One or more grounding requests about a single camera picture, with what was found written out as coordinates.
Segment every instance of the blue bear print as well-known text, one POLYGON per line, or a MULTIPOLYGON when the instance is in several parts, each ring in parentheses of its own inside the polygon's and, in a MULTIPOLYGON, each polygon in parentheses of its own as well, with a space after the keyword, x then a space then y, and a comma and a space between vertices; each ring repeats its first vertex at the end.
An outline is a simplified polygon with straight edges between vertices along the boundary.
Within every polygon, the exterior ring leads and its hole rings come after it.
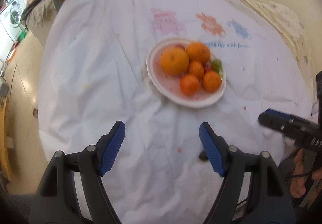
POLYGON ((242 39, 253 39, 253 37, 247 32, 246 28, 243 27, 241 24, 237 23, 235 20, 232 21, 228 21, 228 26, 233 26, 235 31, 236 31, 236 35, 242 39))

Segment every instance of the wrinkled white fabric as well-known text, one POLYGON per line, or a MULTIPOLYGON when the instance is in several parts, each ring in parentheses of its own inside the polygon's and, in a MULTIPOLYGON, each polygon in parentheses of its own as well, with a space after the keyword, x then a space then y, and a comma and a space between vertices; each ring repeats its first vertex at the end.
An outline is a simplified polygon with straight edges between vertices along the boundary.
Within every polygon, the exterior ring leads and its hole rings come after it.
MULTIPOLYGON (((124 224, 204 221, 222 179, 198 158, 202 122, 229 145, 255 154, 267 150, 279 164, 281 134, 260 127, 258 115, 273 108, 308 117, 311 107, 280 35, 238 0, 66 0, 43 54, 39 128, 48 160, 56 150, 67 154, 95 144, 117 120, 126 125, 114 166, 102 178, 124 224), (196 14, 215 18, 225 37, 216 25, 204 29, 196 14), (178 106, 150 81, 149 49, 176 35, 207 43, 223 61, 227 87, 216 104, 178 106)), ((249 175, 240 199, 248 184, 249 175)), ((76 186, 89 217, 79 175, 76 186)))

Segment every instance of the large orange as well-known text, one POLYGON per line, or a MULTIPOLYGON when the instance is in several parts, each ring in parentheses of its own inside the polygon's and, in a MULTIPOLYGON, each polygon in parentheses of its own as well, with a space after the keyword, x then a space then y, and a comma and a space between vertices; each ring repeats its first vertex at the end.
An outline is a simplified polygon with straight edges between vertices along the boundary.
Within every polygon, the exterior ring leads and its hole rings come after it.
POLYGON ((207 71, 202 78, 202 86, 207 92, 215 92, 221 86, 222 80, 220 75, 214 71, 207 71))
POLYGON ((210 59, 209 48, 201 42, 192 42, 187 48, 186 52, 190 61, 198 61, 204 65, 210 59))
POLYGON ((188 69, 189 57, 182 48, 171 47, 161 55, 161 67, 171 76, 182 74, 188 69))
POLYGON ((203 65, 198 61, 191 61, 188 67, 189 74, 195 75, 198 79, 202 79, 204 75, 203 65))
POLYGON ((200 82, 195 75, 187 74, 181 78, 179 86, 184 95, 191 97, 199 90, 200 82))

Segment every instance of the orange bear print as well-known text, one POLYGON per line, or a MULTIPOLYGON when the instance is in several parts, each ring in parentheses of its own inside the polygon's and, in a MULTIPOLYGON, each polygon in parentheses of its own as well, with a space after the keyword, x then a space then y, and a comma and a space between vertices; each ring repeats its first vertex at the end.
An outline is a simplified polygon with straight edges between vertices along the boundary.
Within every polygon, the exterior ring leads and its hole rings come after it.
POLYGON ((201 27, 208 33, 211 33, 213 36, 219 35, 222 38, 226 37, 226 32, 223 30, 223 27, 216 22, 216 19, 212 16, 206 16, 205 14, 196 14, 196 17, 201 19, 203 23, 201 27))

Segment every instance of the cartoon animal print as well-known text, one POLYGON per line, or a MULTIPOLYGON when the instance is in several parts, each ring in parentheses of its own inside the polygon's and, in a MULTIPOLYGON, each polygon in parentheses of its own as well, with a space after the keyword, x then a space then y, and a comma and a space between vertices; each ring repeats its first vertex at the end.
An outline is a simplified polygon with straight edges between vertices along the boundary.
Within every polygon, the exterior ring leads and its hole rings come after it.
POLYGON ((160 30, 163 36, 170 33, 178 36, 180 32, 186 32, 183 23, 177 21, 174 11, 151 9, 151 12, 154 17, 154 21, 152 21, 153 28, 155 31, 160 30))
POLYGON ((205 14, 196 14, 196 17, 201 19, 203 23, 201 27, 206 31, 210 32, 213 36, 219 35, 222 38, 226 37, 226 32, 223 27, 216 22, 216 19, 212 16, 206 16, 205 14))
POLYGON ((243 27, 241 24, 237 23, 235 20, 232 21, 228 21, 228 26, 233 26, 235 31, 236 31, 236 35, 242 39, 253 39, 253 37, 247 32, 246 28, 243 27))

